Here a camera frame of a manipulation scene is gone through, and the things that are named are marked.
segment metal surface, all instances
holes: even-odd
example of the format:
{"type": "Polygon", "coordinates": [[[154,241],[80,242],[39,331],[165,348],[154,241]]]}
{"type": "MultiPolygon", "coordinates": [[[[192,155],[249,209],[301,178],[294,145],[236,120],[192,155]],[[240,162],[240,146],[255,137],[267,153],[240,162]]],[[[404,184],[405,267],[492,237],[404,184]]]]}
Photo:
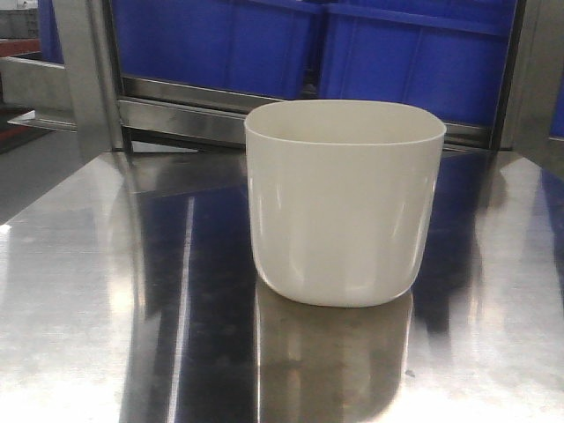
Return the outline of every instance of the metal surface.
{"type": "Polygon", "coordinates": [[[241,153],[106,154],[0,226],[0,420],[564,420],[564,183],[445,153],[385,306],[257,280],[241,153]]]}
{"type": "Polygon", "coordinates": [[[517,20],[494,141],[551,167],[564,158],[549,140],[564,69],[564,8],[561,0],[520,0],[517,20]]]}
{"type": "Polygon", "coordinates": [[[83,160],[122,149],[109,1],[53,0],[83,160]]]}
{"type": "Polygon", "coordinates": [[[119,100],[122,125],[196,137],[220,145],[245,145],[245,115],[151,100],[119,100]]]}

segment red object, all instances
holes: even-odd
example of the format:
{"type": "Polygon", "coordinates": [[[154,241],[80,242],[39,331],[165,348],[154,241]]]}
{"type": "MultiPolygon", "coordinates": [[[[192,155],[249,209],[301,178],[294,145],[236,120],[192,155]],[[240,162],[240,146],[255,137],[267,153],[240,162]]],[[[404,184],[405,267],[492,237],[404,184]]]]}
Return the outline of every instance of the red object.
{"type": "Polygon", "coordinates": [[[22,55],[39,50],[39,40],[37,38],[0,41],[0,57],[22,55]]]}

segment metal post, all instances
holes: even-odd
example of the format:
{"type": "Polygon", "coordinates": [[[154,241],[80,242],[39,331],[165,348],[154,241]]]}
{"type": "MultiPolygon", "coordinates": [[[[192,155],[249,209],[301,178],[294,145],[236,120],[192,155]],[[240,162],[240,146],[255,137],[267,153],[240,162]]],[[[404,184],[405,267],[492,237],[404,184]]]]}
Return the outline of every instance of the metal post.
{"type": "Polygon", "coordinates": [[[124,148],[110,4],[109,0],[54,0],[53,5],[80,151],[87,162],[101,152],[124,148]]]}
{"type": "Polygon", "coordinates": [[[493,147],[550,166],[564,152],[549,139],[564,68],[561,0],[520,0],[493,147]]]}

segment reflective surface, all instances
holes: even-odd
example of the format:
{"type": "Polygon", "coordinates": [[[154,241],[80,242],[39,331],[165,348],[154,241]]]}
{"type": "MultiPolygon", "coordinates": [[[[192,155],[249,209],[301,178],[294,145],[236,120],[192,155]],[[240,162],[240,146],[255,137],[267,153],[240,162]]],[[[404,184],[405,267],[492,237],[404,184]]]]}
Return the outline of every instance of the reflective surface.
{"type": "Polygon", "coordinates": [[[564,420],[564,183],[445,153],[412,292],[256,280],[244,156],[105,155],[0,226],[0,420],[564,420]]]}

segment stainless steel bar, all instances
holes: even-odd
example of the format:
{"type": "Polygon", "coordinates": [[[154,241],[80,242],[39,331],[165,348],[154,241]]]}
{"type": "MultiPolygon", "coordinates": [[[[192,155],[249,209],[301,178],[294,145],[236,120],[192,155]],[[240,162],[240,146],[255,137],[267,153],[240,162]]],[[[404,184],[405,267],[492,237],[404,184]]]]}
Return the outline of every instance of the stainless steel bar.
{"type": "Polygon", "coordinates": [[[123,79],[124,93],[129,97],[188,104],[201,108],[214,108],[248,113],[263,104],[281,101],[259,95],[231,93],[199,86],[177,84],[146,78],[123,79]]]}
{"type": "Polygon", "coordinates": [[[130,98],[120,99],[118,104],[122,124],[127,128],[196,137],[223,145],[245,144],[245,115],[130,98]]]}
{"type": "Polygon", "coordinates": [[[71,119],[65,120],[62,115],[38,115],[36,110],[14,117],[8,123],[43,128],[44,130],[77,131],[77,125],[71,119]]]}
{"type": "Polygon", "coordinates": [[[112,59],[108,1],[54,0],[64,67],[85,161],[101,152],[123,148],[116,104],[119,86],[112,59]]]}

